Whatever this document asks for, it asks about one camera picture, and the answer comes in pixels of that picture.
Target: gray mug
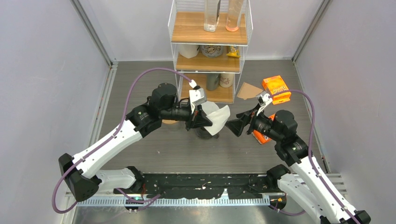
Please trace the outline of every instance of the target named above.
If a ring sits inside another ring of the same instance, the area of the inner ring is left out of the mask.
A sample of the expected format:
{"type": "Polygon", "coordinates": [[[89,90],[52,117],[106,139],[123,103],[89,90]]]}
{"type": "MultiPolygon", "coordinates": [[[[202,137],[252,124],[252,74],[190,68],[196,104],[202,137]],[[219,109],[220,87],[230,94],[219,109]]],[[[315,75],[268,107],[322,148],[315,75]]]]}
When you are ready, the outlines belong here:
{"type": "Polygon", "coordinates": [[[212,73],[206,75],[206,89],[209,91],[213,91],[217,89],[220,83],[220,74],[212,73]]]}

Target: glass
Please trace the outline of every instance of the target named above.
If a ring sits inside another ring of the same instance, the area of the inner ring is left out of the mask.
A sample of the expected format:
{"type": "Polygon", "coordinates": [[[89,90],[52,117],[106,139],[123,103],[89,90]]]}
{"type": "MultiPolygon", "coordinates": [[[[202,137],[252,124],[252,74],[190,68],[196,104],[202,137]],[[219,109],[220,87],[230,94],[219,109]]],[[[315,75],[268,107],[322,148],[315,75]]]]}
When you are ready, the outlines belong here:
{"type": "Polygon", "coordinates": [[[220,16],[220,0],[205,0],[204,30],[216,31],[220,16]]]}
{"type": "Polygon", "coordinates": [[[244,0],[229,0],[226,29],[235,32],[239,29],[240,15],[244,0]]]}

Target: orange snack package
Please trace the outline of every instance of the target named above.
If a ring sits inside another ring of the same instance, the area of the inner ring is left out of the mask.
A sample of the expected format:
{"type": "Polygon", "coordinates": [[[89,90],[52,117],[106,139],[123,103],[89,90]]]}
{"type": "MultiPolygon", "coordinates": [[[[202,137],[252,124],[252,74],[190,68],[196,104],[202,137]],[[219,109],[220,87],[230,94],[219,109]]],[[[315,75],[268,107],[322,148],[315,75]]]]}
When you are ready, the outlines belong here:
{"type": "MultiPolygon", "coordinates": [[[[262,86],[264,87],[266,92],[270,92],[271,94],[289,90],[281,76],[274,76],[271,78],[263,79],[262,86]]],[[[291,92],[279,94],[272,98],[272,104],[275,105],[290,101],[290,95],[291,92]]]]}
{"type": "MultiPolygon", "coordinates": [[[[271,116],[269,116],[269,118],[271,120],[274,120],[275,118],[275,114],[272,114],[271,116]]],[[[260,134],[260,132],[254,130],[253,131],[253,136],[259,141],[260,144],[265,144],[269,141],[271,141],[271,139],[263,134],[260,134]]]]}

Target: gray floor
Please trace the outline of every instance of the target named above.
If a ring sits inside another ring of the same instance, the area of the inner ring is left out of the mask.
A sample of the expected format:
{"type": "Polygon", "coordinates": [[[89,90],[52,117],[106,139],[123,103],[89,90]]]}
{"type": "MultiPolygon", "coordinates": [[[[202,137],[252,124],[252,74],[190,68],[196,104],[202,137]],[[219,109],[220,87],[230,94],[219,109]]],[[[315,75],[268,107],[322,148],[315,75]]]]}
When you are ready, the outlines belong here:
{"type": "MultiPolygon", "coordinates": [[[[120,122],[125,98],[133,80],[144,70],[153,67],[173,68],[172,62],[123,62],[118,66],[110,100],[108,102],[100,137],[109,133],[120,122]]],[[[290,60],[246,61],[240,86],[243,82],[261,87],[264,78],[281,75],[290,89],[301,89],[296,71],[290,60]]],[[[142,77],[132,92],[129,110],[146,102],[160,83],[175,83],[169,72],[152,72],[142,77]]],[[[236,98],[230,104],[231,119],[235,114],[252,109],[256,99],[236,98]]],[[[295,115],[297,133],[308,140],[310,119],[302,96],[292,94],[291,101],[271,105],[265,111],[271,115],[285,109],[295,115]]],[[[187,132],[184,124],[163,125],[139,142],[127,147],[112,158],[103,169],[120,169],[136,166],[142,172],[152,173],[264,173],[283,163],[276,155],[274,142],[260,145],[252,135],[235,137],[227,128],[220,132],[219,139],[201,140],[193,131],[187,132]]],[[[313,152],[320,158],[318,145],[313,152]]]]}

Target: dark object on floor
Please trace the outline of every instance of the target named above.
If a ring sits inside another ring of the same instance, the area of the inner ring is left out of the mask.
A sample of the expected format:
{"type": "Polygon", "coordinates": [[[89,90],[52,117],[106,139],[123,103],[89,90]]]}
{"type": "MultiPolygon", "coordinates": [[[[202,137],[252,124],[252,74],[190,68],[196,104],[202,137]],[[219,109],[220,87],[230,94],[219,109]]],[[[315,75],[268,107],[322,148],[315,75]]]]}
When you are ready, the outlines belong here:
{"type": "Polygon", "coordinates": [[[195,134],[201,139],[211,139],[211,138],[218,139],[220,137],[219,133],[212,136],[204,127],[195,128],[194,131],[195,134]]]}
{"type": "MultiPolygon", "coordinates": [[[[281,192],[271,187],[263,174],[142,174],[147,198],[161,194],[168,199],[219,198],[227,189],[229,199],[262,198],[261,193],[281,192]]],[[[140,189],[123,189],[127,194],[140,194],[140,189]]]]}

